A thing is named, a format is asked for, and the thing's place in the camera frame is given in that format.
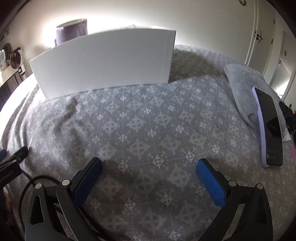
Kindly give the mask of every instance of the bedsheet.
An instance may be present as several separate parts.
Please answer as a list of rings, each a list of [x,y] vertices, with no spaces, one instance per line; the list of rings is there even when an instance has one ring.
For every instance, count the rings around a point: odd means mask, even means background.
[[[283,144],[282,168],[261,166],[260,134],[239,115],[223,70],[230,63],[236,61],[178,45],[169,84],[50,101],[34,84],[1,124],[0,148],[13,153],[28,146],[21,167],[31,176],[58,180],[71,179],[92,157],[101,158],[104,170],[85,208],[116,239],[134,241],[202,236],[219,212],[195,172],[196,161],[207,158],[228,180],[264,185],[276,240],[296,214],[294,146]],[[26,183],[21,175],[8,185],[17,219]],[[23,219],[31,193],[24,199]]]

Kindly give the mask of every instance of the blue object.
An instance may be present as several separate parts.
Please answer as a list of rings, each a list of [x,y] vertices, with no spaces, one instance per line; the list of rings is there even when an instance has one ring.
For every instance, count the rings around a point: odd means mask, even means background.
[[[3,161],[7,156],[6,150],[0,151],[0,161]]]
[[[225,190],[203,160],[197,162],[196,173],[198,174],[199,179],[203,182],[214,204],[222,208],[226,203]]]
[[[86,166],[85,174],[83,173],[85,171],[84,169],[78,176],[78,179],[81,180],[73,190],[73,204],[76,207],[81,206],[85,203],[94,184],[96,183],[98,177],[101,175],[103,171],[103,164],[101,159],[97,157],[94,158],[92,159],[93,163],[89,163],[90,166]]]

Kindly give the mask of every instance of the door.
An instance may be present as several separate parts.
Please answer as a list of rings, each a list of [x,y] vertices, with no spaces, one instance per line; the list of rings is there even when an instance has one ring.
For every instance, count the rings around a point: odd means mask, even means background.
[[[295,61],[296,40],[290,34],[283,32],[283,40],[281,43],[279,61],[269,84],[280,98],[283,97],[289,85],[291,75],[295,66]]]
[[[257,6],[258,26],[248,66],[263,75],[272,50],[275,12],[274,8],[267,1],[258,0]]]

